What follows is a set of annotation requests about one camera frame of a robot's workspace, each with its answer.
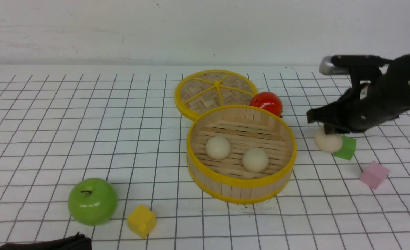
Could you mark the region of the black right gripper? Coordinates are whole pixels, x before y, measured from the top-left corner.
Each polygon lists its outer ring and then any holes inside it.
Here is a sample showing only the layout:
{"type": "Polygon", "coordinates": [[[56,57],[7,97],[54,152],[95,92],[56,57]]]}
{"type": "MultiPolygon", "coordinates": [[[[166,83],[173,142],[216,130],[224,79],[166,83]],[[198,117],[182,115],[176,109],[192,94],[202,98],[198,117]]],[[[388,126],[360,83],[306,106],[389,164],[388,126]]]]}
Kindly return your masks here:
{"type": "Polygon", "coordinates": [[[397,57],[367,87],[364,98],[346,110],[345,97],[306,112],[308,123],[322,123],[325,134],[362,133],[410,110],[410,54],[397,57]]]}

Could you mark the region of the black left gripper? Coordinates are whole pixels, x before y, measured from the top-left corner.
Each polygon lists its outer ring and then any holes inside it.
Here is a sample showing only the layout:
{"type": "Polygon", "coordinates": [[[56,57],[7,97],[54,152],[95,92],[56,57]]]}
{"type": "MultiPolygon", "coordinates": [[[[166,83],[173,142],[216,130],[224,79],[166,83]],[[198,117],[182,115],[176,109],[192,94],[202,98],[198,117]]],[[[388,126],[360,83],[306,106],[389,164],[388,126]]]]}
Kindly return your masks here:
{"type": "Polygon", "coordinates": [[[6,243],[0,250],[91,250],[92,240],[84,234],[38,243],[6,243]]]}

